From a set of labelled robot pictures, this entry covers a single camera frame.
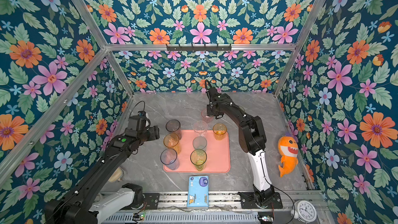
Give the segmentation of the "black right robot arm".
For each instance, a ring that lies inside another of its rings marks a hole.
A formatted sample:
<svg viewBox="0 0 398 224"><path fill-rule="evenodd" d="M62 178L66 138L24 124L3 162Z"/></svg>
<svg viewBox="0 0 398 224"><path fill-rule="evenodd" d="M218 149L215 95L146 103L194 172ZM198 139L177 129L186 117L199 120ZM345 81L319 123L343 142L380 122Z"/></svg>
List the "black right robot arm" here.
<svg viewBox="0 0 398 224"><path fill-rule="evenodd" d="M275 194L275 188L266 166L267 138L262 119L246 113L229 95L219 93L208 80L205 80L204 85L209 100L207 115L217 119L227 115L237 125L239 145L248 155L253 172L255 203L261 208L268 206Z"/></svg>

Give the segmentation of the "pink plastic tray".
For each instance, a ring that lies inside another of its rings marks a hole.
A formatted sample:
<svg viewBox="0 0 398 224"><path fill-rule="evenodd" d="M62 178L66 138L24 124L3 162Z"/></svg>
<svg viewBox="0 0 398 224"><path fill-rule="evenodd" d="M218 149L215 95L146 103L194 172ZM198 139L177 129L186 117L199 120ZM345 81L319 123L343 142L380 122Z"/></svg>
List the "pink plastic tray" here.
<svg viewBox="0 0 398 224"><path fill-rule="evenodd" d="M164 165L163 170L170 173L228 173L231 168L229 134L225 133L223 139L219 140L212 130L207 131L205 150L207 160L202 171L197 170L190 159L190 155L194 151L193 140L196 137L197 134L194 130L182 130L181 152L177 155L179 167L172 170Z"/></svg>

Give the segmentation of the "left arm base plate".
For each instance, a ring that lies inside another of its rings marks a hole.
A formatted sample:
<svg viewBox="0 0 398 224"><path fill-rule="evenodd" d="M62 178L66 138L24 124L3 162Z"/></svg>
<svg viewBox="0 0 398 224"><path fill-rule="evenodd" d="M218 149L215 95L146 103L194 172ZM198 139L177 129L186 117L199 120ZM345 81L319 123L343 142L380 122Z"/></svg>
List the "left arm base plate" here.
<svg viewBox="0 0 398 224"><path fill-rule="evenodd" d="M159 193L143 193L142 201L134 203L132 209L134 210L153 210L157 209L160 201Z"/></svg>

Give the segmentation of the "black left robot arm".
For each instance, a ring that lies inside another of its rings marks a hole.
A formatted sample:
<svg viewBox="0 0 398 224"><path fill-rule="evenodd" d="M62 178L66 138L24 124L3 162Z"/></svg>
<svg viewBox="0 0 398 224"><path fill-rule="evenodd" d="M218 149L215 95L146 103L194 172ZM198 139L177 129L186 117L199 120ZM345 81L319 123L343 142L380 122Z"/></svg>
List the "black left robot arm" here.
<svg viewBox="0 0 398 224"><path fill-rule="evenodd" d="M60 200L49 201L45 208L47 224L97 224L99 211L90 211L94 200L113 173L146 141L160 138L159 127L151 127L145 111L129 117L122 135L111 139L105 153L76 186Z"/></svg>

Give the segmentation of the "light green tall glass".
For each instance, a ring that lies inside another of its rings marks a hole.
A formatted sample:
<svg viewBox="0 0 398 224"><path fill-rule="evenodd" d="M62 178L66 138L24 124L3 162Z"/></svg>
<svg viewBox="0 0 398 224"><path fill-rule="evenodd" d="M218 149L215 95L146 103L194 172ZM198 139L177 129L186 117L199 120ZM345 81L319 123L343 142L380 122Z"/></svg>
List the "light green tall glass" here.
<svg viewBox="0 0 398 224"><path fill-rule="evenodd" d="M202 149L195 149L190 155L191 163L198 171L203 171L207 161L207 153Z"/></svg>

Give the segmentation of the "clear tall glass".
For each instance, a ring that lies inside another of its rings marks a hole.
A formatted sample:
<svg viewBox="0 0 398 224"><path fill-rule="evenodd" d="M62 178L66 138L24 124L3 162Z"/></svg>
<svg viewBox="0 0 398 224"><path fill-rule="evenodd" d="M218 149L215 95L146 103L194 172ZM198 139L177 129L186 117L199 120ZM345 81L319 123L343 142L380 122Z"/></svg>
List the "clear tall glass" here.
<svg viewBox="0 0 398 224"><path fill-rule="evenodd" d="M203 137L205 138L207 135L207 130L208 130L208 124L201 120L201 121L197 121L196 123L194 123L193 125L193 130L195 132L195 134L198 137Z"/></svg>

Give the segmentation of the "teal tall glass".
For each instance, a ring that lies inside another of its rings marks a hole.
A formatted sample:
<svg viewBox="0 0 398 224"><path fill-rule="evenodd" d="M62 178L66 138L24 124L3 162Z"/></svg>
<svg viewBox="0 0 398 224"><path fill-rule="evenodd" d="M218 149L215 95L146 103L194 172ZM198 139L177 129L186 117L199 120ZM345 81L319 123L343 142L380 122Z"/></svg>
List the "teal tall glass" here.
<svg viewBox="0 0 398 224"><path fill-rule="evenodd" d="M198 136L194 138L192 142L194 149L206 150L207 148L207 139L203 136Z"/></svg>

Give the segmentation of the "blue-grey tall glass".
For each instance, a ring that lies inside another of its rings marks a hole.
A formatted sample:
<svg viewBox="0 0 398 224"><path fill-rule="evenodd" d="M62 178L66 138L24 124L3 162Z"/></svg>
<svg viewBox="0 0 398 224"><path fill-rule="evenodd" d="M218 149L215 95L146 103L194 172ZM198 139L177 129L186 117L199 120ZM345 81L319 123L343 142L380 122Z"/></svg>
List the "blue-grey tall glass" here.
<svg viewBox="0 0 398 224"><path fill-rule="evenodd" d="M178 153L176 150L168 148L162 151L160 160L164 166L170 170L177 170L179 168Z"/></svg>

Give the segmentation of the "yellow short glass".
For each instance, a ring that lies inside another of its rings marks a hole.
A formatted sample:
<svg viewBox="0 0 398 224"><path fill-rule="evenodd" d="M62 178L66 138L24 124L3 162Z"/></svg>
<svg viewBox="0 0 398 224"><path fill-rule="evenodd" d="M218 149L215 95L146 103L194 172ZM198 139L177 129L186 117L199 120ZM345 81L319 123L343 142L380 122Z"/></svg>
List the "yellow short glass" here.
<svg viewBox="0 0 398 224"><path fill-rule="evenodd" d="M216 123L213 128L214 138L216 140L223 140L227 134L227 127L222 123Z"/></svg>

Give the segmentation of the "pink short glass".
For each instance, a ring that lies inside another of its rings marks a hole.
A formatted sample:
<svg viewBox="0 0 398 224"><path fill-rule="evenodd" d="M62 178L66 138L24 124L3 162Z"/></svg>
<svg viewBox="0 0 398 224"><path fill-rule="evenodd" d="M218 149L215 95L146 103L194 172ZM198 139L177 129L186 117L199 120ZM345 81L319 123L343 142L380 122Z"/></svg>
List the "pink short glass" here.
<svg viewBox="0 0 398 224"><path fill-rule="evenodd" d="M205 121L206 123L211 123L214 119L214 117L207 115L207 109L201 111L201 116L202 120Z"/></svg>

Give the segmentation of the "amber tall glass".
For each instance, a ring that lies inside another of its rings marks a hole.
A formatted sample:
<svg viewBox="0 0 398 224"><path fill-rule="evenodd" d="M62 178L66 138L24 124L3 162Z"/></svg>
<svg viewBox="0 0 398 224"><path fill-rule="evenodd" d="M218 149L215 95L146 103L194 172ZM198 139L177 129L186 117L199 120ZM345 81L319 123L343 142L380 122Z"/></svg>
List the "amber tall glass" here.
<svg viewBox="0 0 398 224"><path fill-rule="evenodd" d="M165 147L169 149L175 150L178 154L181 152L181 146L180 146L180 138L177 134L175 133L170 133L168 134L164 139L163 139L163 144Z"/></svg>

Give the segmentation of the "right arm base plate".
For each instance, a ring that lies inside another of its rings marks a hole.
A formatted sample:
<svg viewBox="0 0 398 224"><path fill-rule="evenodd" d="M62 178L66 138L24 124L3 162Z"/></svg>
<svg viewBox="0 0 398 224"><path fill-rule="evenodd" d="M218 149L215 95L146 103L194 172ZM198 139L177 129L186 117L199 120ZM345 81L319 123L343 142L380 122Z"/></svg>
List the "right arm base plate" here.
<svg viewBox="0 0 398 224"><path fill-rule="evenodd" d="M242 209L282 209L283 203L279 193L274 193L265 203L257 204L253 192L239 192Z"/></svg>

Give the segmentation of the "dark grey tall glass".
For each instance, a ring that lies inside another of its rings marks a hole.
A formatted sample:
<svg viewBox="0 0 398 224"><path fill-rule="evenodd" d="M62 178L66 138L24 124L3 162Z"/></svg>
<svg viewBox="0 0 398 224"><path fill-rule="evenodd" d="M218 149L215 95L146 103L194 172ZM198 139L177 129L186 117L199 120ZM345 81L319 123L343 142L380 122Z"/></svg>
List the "dark grey tall glass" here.
<svg viewBox="0 0 398 224"><path fill-rule="evenodd" d="M169 121L166 123L166 130L167 130L169 133L174 133L174 134L176 134L176 135L178 136L178 138L181 140L181 138L182 138L182 132L181 132L181 123L180 123L179 120L177 120L177 119L169 120Z"/></svg>

